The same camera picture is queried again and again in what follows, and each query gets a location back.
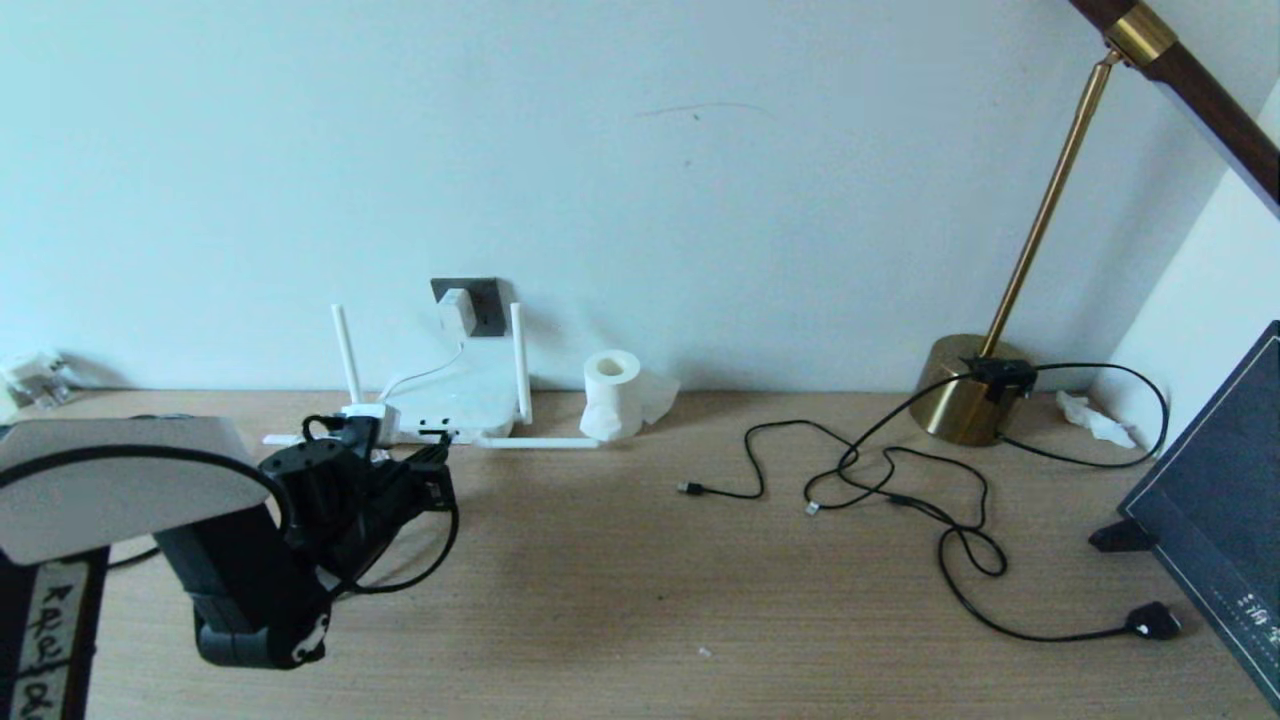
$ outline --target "cable connector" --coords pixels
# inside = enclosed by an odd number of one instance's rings
[[[1178,637],[1183,624],[1164,602],[1152,602],[1134,610],[1125,619],[1124,626],[1139,638],[1167,641]]]

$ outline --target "wooden desk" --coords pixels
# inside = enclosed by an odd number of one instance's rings
[[[960,448],[900,418],[873,438],[975,464],[992,480],[989,529],[1007,577],[961,568],[970,597],[1039,633],[1114,626],[1152,600],[1172,642],[1027,643],[979,625],[934,564],[941,525],[869,501],[804,514],[800,487],[838,448],[803,428],[759,436],[764,501],[687,497],[680,480],[750,488],[742,432],[810,418],[855,436],[890,395],[684,395],[662,423],[600,451],[456,448],[461,534],[440,571],[404,593],[334,610],[325,660],[292,673],[206,665],[191,602],[168,564],[113,573],[92,717],[1258,717],[1261,693],[1149,553],[1085,543],[1143,469],[1091,471],[1012,447]],[[256,459],[338,393],[90,393],[67,418],[191,413],[233,418]],[[538,433],[576,434],[580,393],[536,398]],[[1043,398],[1023,434],[1111,454]],[[878,478],[878,455],[867,475]],[[955,470],[910,459],[892,487],[972,518]],[[847,497],[824,487],[823,497]],[[412,573],[444,518],[416,520],[370,580]]]

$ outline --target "white power plug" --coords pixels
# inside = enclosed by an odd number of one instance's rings
[[[436,304],[440,310],[440,327],[444,334],[454,341],[463,342],[476,329],[476,309],[471,305],[471,293],[461,287],[449,290]]]

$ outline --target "white router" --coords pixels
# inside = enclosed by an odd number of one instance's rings
[[[440,373],[399,386],[381,398],[399,411],[399,443],[434,445],[442,434],[452,434],[453,443],[494,448],[593,448],[599,442],[591,438],[508,438],[512,427],[534,421],[532,396],[529,388],[529,366],[525,359],[524,318],[520,302],[512,302],[511,338],[515,357],[516,382],[511,383],[511,368],[497,361],[493,348],[481,343],[467,347],[471,355],[484,355],[479,363],[465,369],[440,368]],[[367,404],[360,389],[356,359],[351,350],[347,320],[342,305],[333,305],[334,331],[338,350],[347,372],[347,392],[352,405]]]

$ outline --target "wall socket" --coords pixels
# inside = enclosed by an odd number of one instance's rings
[[[498,278],[431,278],[431,292],[439,302],[444,293],[460,287],[471,295],[476,313],[476,329],[471,337],[502,337],[507,334],[507,316],[502,311]]]

